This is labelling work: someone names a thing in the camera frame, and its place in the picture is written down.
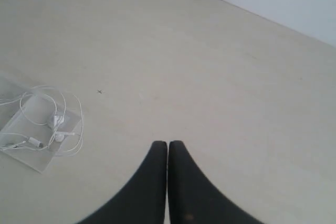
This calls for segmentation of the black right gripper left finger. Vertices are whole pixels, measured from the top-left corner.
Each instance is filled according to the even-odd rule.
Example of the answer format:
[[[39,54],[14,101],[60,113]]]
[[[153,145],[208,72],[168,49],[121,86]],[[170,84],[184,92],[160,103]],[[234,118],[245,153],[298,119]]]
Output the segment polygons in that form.
[[[154,141],[129,181],[80,223],[163,223],[166,168],[167,143]]]

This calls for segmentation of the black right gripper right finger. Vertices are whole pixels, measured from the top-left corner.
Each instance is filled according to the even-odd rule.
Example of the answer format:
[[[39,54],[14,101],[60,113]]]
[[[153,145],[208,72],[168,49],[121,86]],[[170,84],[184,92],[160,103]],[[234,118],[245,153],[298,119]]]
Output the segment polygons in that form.
[[[260,223],[211,183],[182,141],[169,144],[167,195],[170,223]]]

